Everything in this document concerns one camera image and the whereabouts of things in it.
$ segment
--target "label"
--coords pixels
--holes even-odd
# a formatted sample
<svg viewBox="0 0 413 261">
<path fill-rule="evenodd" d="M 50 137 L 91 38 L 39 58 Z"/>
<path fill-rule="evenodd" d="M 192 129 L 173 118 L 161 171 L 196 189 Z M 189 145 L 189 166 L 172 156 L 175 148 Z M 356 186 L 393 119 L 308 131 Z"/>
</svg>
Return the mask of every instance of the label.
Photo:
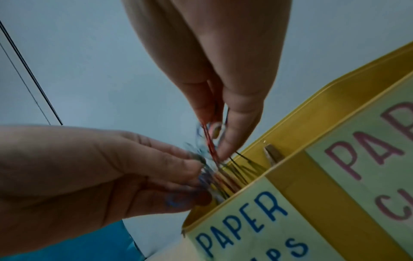
<svg viewBox="0 0 413 261">
<path fill-rule="evenodd" d="M 413 77 L 306 151 L 413 257 Z"/>
<path fill-rule="evenodd" d="M 344 260 L 265 177 L 188 237 L 205 260 Z"/>
</svg>

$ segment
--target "blue object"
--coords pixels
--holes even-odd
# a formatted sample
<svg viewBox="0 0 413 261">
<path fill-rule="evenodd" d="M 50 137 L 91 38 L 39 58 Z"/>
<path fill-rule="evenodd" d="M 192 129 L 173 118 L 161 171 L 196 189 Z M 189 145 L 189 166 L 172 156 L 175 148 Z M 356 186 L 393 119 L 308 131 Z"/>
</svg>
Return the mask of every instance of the blue object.
<svg viewBox="0 0 413 261">
<path fill-rule="evenodd" d="M 145 257 L 135 246 L 122 221 L 98 231 L 66 240 L 34 252 L 1 258 L 1 261 L 142 261 Z"/>
</svg>

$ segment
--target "hand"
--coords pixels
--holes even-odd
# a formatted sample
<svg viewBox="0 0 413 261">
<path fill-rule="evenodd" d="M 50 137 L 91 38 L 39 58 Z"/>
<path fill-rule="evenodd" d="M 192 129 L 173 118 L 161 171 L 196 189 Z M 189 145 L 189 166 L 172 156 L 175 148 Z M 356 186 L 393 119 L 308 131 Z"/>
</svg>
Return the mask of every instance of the hand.
<svg viewBox="0 0 413 261">
<path fill-rule="evenodd" d="M 188 152 L 130 132 L 0 127 L 0 256 L 208 204 L 194 188 L 201 168 Z"/>
<path fill-rule="evenodd" d="M 123 0 L 157 65 L 202 123 L 228 123 L 224 160 L 258 124 L 277 73 L 291 0 Z"/>
</svg>

